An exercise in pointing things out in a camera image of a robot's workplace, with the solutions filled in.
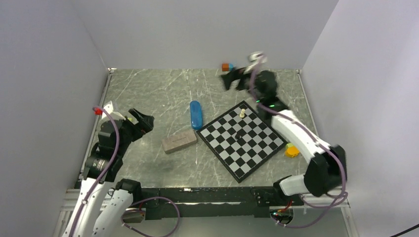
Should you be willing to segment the blue glasses case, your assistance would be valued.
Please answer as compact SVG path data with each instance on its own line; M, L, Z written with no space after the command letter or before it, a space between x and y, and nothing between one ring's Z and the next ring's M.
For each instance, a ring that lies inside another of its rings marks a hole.
M203 114L201 104L194 100L190 102L191 126L194 130L199 130L203 126Z

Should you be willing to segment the brown brick block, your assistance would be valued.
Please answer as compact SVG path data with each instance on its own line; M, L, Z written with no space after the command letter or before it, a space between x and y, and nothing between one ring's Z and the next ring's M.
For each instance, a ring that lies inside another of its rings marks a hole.
M164 138L162 140L162 147L166 154L171 154L195 143L197 143L195 132L193 130L187 130Z

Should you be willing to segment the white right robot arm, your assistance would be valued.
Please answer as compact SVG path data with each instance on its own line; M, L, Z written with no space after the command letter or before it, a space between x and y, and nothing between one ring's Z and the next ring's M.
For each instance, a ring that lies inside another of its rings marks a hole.
M224 88L229 90L238 81L236 90L246 90L256 101L258 112L300 151L308 163L304 174L282 178L273 184L273 200L285 205L292 196L312 194L315 197L328 195L341 186L344 195L347 181L345 150L332 146L309 130L293 111L277 96L276 74L271 71L247 72L233 68L220 76Z

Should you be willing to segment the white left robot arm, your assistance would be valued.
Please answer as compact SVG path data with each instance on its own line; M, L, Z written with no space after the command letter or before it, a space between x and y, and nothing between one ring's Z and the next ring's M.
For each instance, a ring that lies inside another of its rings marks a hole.
M65 237L87 237L96 232L94 225L99 217L100 206L122 167L127 149L154 128L155 118L135 108L128 112L137 120L136 123L102 107L95 106L93 111L102 116L102 124L98 142L93 145L84 165L80 194L63 233Z

